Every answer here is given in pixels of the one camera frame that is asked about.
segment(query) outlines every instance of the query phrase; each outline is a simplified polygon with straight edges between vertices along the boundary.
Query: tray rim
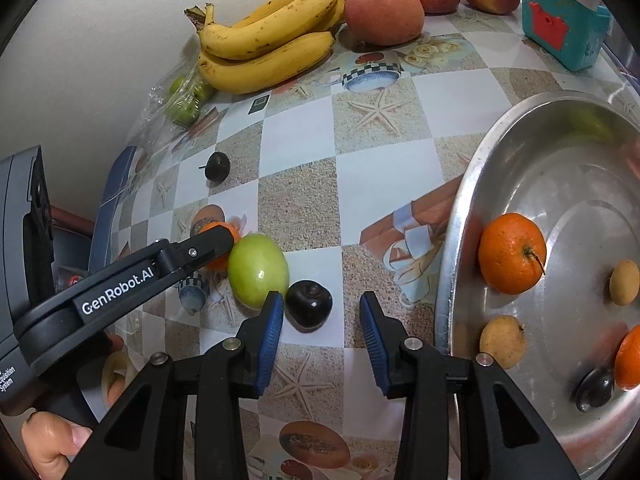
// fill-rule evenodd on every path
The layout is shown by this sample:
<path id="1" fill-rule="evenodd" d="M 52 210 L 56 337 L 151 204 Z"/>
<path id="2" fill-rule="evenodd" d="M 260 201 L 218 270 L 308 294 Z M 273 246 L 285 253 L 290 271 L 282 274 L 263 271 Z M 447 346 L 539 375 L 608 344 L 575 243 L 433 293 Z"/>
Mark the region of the tray rim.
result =
<path id="1" fill-rule="evenodd" d="M 609 102 L 591 94 L 574 90 L 542 92 L 533 95 L 511 107 L 494 123 L 478 145 L 462 177 L 451 208 L 446 238 L 442 247 L 442 262 L 436 290 L 436 301 L 434 303 L 433 343 L 444 355 L 451 355 L 453 310 L 456 299 L 455 289 L 458 282 L 456 271 L 460 264 L 460 251 L 466 220 L 469 216 L 471 201 L 476 192 L 482 171 L 494 149 L 517 121 L 537 108 L 561 100 L 587 102 L 609 110 L 625 120 L 640 136 L 640 126 L 632 123 Z M 458 404 L 455 398 L 452 398 L 449 402 L 449 443 L 456 456 L 460 459 L 460 424 L 458 420 Z M 590 479 L 597 478 L 603 468 L 609 466 L 610 461 L 616 457 L 624 444 L 623 442 L 617 449 L 613 450 L 603 463 L 591 469 L 588 477 Z"/>

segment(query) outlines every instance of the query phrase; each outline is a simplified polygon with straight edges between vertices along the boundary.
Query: stainless steel plate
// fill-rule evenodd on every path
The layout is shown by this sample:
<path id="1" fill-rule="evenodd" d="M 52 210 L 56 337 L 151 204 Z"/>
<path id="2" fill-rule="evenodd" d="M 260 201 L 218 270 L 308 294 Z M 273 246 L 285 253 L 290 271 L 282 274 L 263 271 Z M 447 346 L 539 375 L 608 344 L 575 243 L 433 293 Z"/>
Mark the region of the stainless steel plate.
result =
<path id="1" fill-rule="evenodd" d="M 640 388 L 581 413 L 580 379 L 610 362 L 640 301 L 607 303 L 622 259 L 640 263 L 640 131 L 580 92 L 549 92 L 507 112 L 478 147 L 449 221 L 436 300 L 436 346 L 471 357 L 482 328 L 501 314 L 526 326 L 529 348 L 509 370 L 576 469 L 590 476 L 640 417 Z M 533 220 L 547 240 L 546 276 L 519 296 L 487 287 L 476 263 L 484 225 L 505 212 Z"/>

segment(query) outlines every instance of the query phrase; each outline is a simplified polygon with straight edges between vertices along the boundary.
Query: human hand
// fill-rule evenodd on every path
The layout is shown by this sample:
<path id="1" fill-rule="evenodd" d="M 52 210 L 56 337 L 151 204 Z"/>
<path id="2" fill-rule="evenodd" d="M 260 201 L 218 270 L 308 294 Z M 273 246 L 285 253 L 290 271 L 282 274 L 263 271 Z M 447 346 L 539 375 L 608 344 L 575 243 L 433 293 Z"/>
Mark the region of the human hand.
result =
<path id="1" fill-rule="evenodd" d="M 111 351 L 122 350 L 120 336 L 110 335 Z M 107 395 L 108 407 L 124 390 L 124 377 L 118 375 Z M 42 480 L 61 480 L 69 468 L 67 456 L 75 456 L 89 439 L 91 430 L 48 412 L 34 412 L 22 425 L 24 447 Z"/>

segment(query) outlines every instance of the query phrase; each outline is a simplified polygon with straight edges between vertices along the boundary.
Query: orange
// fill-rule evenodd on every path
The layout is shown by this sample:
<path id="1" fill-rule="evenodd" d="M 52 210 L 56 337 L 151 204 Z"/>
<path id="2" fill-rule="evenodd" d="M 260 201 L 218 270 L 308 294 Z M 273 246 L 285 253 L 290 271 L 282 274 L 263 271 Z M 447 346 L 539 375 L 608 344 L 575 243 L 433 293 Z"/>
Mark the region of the orange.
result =
<path id="1" fill-rule="evenodd" d="M 215 227 L 217 225 L 222 225 L 224 227 L 226 227 L 227 229 L 229 229 L 231 231 L 231 234 L 234 237 L 234 243 L 238 243 L 238 240 L 240 239 L 240 233 L 238 232 L 238 230 L 233 227 L 231 224 L 227 223 L 227 222 L 211 222 L 210 224 L 206 224 L 201 230 L 200 232 L 206 231 L 208 229 L 211 229 L 212 227 Z M 209 270 L 213 270 L 214 272 L 225 272 L 226 271 L 226 264 L 229 261 L 229 253 L 227 254 L 223 254 L 222 256 L 219 256 L 218 258 L 216 258 L 215 260 L 213 260 L 212 262 L 209 262 L 206 267 Z"/>
<path id="2" fill-rule="evenodd" d="M 623 390 L 631 390 L 640 384 L 640 325 L 633 327 L 622 340 L 616 354 L 613 377 Z"/>
<path id="3" fill-rule="evenodd" d="M 503 294 L 520 294 L 544 272 L 546 244 L 538 226 L 518 213 L 498 216 L 482 232 L 478 248 L 485 281 Z"/>

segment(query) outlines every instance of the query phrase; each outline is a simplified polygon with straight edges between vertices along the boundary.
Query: teal plastic basket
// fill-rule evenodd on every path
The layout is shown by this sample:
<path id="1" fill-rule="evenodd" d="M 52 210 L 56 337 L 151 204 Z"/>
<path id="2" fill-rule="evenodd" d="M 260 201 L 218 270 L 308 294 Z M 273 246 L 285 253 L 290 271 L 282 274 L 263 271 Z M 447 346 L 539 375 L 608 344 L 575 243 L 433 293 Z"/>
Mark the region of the teal plastic basket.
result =
<path id="1" fill-rule="evenodd" d="M 522 30 L 572 72 L 598 59 L 611 13 L 577 0 L 522 0 Z"/>

